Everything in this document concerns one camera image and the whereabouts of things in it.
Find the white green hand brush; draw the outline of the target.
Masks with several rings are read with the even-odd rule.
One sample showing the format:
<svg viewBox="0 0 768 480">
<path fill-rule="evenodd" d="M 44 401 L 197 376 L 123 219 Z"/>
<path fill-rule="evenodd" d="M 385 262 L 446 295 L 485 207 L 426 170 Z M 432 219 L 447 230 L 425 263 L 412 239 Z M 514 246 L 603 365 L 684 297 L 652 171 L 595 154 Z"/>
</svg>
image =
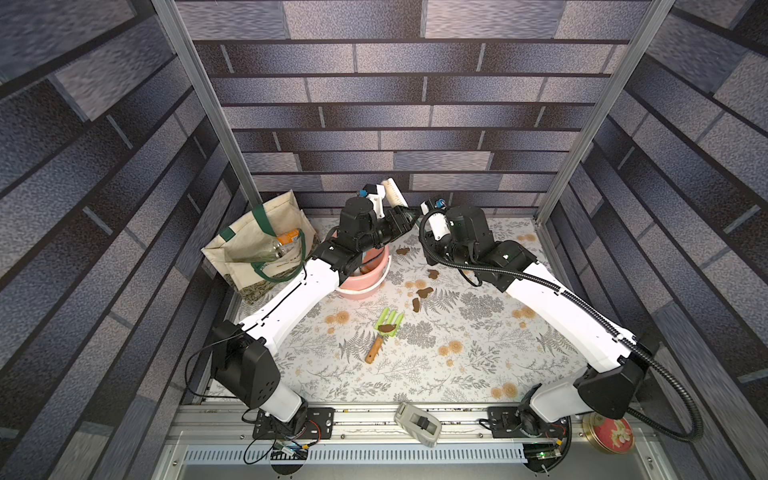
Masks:
<svg viewBox="0 0 768 480">
<path fill-rule="evenodd" d="M 393 178 L 388 178 L 386 180 L 383 180 L 381 182 L 381 185 L 384 188 L 385 197 L 389 203 L 389 205 L 394 207 L 407 207 L 407 201 L 400 191 L 399 187 L 397 186 L 395 180 Z"/>
</svg>

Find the pink plastic bucket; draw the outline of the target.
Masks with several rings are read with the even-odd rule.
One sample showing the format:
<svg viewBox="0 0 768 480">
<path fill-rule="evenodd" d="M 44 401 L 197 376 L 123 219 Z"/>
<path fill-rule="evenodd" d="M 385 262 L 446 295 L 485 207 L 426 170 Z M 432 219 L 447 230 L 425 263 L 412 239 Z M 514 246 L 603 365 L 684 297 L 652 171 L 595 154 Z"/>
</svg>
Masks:
<svg viewBox="0 0 768 480">
<path fill-rule="evenodd" d="M 353 275 L 344 281 L 336 292 L 349 300 L 363 300 L 383 285 L 391 268 L 390 248 L 371 249 L 363 255 L 363 263 Z"/>
</svg>

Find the green hand rake wooden handle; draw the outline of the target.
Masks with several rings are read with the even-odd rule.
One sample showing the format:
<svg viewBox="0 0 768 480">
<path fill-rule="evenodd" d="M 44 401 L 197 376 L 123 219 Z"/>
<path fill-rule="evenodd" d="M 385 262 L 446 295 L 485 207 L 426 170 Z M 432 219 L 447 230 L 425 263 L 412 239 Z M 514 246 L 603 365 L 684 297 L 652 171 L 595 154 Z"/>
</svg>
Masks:
<svg viewBox="0 0 768 480">
<path fill-rule="evenodd" d="M 384 308 L 378 320 L 374 325 L 376 337 L 374 343 L 365 357 L 367 364 L 372 364 L 378 356 L 383 344 L 388 338 L 394 337 L 399 332 L 403 323 L 405 314 L 398 313 L 396 310 Z"/>
</svg>

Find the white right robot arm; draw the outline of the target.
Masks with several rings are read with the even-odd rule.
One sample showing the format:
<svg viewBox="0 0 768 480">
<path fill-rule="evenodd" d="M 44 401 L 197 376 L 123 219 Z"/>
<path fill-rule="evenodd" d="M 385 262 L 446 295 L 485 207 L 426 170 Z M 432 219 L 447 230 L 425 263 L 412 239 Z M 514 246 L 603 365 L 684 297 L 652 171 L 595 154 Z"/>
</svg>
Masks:
<svg viewBox="0 0 768 480">
<path fill-rule="evenodd" d="M 702 438 L 704 422 L 683 384 L 655 360 L 629 330 L 580 298 L 514 240 L 494 238 L 482 209 L 448 208 L 442 201 L 422 204 L 419 241 L 431 264 L 474 272 L 477 285 L 489 284 L 522 302 L 558 331 L 584 357 L 586 365 L 559 381 L 532 387 L 518 405 L 523 431 L 537 436 L 544 425 L 594 412 L 620 420 L 626 414 L 674 440 Z M 631 408 L 647 371 L 655 371 L 680 397 L 691 419 L 688 432 L 675 432 Z"/>
</svg>

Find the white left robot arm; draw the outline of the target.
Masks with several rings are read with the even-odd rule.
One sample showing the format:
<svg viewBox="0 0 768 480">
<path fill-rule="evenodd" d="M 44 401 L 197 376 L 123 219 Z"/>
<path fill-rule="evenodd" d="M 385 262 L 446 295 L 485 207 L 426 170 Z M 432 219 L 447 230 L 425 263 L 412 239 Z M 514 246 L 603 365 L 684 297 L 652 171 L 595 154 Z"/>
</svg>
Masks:
<svg viewBox="0 0 768 480">
<path fill-rule="evenodd" d="M 378 213 L 370 196 L 349 199 L 336 232 L 313 250 L 275 298 L 242 323 L 213 329 L 213 341 L 200 351 L 211 355 L 214 380 L 248 408 L 268 413 L 280 435 L 301 433 L 307 402 L 281 380 L 274 359 L 280 345 L 316 304 L 363 265 L 367 252 L 410 232 L 422 215 L 420 207 L 407 205 Z"/>
</svg>

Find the cream canvas tote bag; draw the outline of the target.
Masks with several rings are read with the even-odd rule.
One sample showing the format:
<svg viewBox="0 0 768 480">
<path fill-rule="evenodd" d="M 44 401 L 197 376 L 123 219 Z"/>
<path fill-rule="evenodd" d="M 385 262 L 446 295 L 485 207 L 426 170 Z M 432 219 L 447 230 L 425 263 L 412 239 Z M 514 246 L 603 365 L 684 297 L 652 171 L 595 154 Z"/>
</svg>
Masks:
<svg viewBox="0 0 768 480">
<path fill-rule="evenodd" d="M 317 234 L 292 191 L 257 205 L 219 232 L 204 257 L 248 304 L 302 272 Z"/>
</svg>

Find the grey tape dispenser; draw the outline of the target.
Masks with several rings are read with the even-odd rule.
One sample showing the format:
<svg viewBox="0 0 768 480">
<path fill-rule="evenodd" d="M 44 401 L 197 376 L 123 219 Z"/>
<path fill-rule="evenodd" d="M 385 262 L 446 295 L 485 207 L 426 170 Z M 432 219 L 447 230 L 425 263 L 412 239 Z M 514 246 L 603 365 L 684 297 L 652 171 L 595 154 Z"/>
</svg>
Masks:
<svg viewBox="0 0 768 480">
<path fill-rule="evenodd" d="M 395 411 L 395 422 L 412 438 L 428 448 L 434 448 L 442 431 L 442 423 L 436 416 L 407 402 Z"/>
</svg>

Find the round red gold tin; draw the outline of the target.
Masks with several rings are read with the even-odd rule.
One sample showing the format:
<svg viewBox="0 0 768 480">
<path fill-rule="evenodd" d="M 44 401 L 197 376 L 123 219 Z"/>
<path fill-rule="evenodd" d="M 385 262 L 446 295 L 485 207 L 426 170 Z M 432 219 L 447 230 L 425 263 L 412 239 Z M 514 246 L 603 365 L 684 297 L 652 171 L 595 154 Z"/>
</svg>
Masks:
<svg viewBox="0 0 768 480">
<path fill-rule="evenodd" d="M 633 430 L 626 419 L 609 419 L 590 412 L 582 419 L 582 429 L 587 441 L 606 454 L 627 454 L 634 447 Z"/>
</svg>

